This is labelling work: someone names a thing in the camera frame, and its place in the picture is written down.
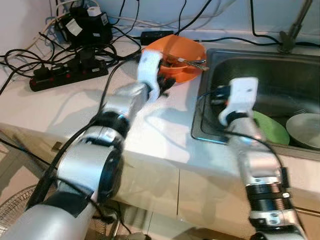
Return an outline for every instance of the stainless steel sink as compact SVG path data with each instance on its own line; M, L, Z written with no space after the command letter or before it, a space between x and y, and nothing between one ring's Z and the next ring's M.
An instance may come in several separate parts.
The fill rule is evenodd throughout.
M276 120L284 127L299 113L320 114L320 57L256 51L209 49L210 70L202 75L198 95L240 77L259 79L254 110ZM210 96L198 104L192 124L192 137L225 144L228 138L217 131L222 128L218 115L224 108ZM274 144L279 154L320 160L320 151L300 147L293 139L289 145Z

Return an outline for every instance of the countertop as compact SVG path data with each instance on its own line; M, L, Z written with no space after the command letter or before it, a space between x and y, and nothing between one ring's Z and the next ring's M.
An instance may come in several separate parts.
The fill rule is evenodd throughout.
M242 43L208 43L206 48L275 52L274 46ZM136 46L117 41L119 55L133 52ZM320 50L296 48L295 53L320 55ZM136 80L137 63L118 69L108 93ZM32 92L27 79L12 81L0 96L0 124L11 125L67 139L97 112L107 76L44 91ZM234 154L227 145L193 139L190 131L201 76L175 84L168 97L147 104L137 115L125 142L124 154L150 161L161 161L178 168L219 176L239 177ZM294 188L316 194L320 199L320 161L281 156L289 167Z

